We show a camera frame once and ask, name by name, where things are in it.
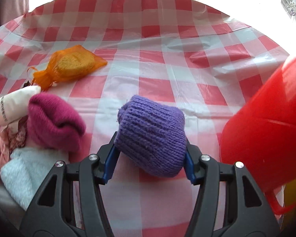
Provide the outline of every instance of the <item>purple rolled sock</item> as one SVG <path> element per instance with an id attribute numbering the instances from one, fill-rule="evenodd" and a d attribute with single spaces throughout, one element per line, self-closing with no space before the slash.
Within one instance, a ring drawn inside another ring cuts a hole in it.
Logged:
<path id="1" fill-rule="evenodd" d="M 135 95 L 118 111 L 116 147 L 158 177 L 176 176 L 186 153 L 184 114 L 176 107 Z"/>

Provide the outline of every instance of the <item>plastic tablecloth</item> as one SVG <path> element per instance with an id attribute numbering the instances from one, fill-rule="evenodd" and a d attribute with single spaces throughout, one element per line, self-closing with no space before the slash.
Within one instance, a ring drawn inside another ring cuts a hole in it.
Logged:
<path id="1" fill-rule="evenodd" d="M 134 94 L 180 108 L 189 141 L 219 160 L 225 123 L 288 56 L 254 28 L 193 0 L 55 0 L 0 27 L 0 96 L 31 80 L 29 67 L 45 69 L 53 52 L 76 44 L 108 65 L 49 90 L 87 125 L 82 150 L 71 161 L 110 140 L 118 109 Z M 155 178 L 121 154 L 101 192 L 116 236 L 182 237 L 198 187 L 183 170 L 172 179 Z M 222 191 L 216 227 L 224 199 Z"/>

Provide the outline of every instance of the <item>red and white checkered tablecloth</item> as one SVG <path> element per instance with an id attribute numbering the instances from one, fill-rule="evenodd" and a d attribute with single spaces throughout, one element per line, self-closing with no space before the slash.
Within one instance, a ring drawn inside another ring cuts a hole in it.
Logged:
<path id="1" fill-rule="evenodd" d="M 223 126 L 288 56 L 254 28 L 193 0 L 55 0 L 0 27 L 0 96 L 31 80 L 30 66 L 45 69 L 53 52 L 76 44 L 108 65 L 49 90 L 87 124 L 72 161 L 110 140 L 118 109 L 134 94 L 180 108 L 190 142 L 219 160 Z M 121 154 L 101 192 L 115 236 L 182 237 L 198 187 L 184 171 L 151 177 Z M 217 226 L 224 193 L 219 201 Z"/>

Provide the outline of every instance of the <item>light blue towel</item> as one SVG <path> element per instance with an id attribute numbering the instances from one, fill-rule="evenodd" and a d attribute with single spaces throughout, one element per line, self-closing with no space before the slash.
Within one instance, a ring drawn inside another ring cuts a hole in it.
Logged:
<path id="1" fill-rule="evenodd" d="M 11 197 L 25 210 L 56 161 L 68 162 L 68 153 L 37 148 L 15 149 L 0 177 Z"/>

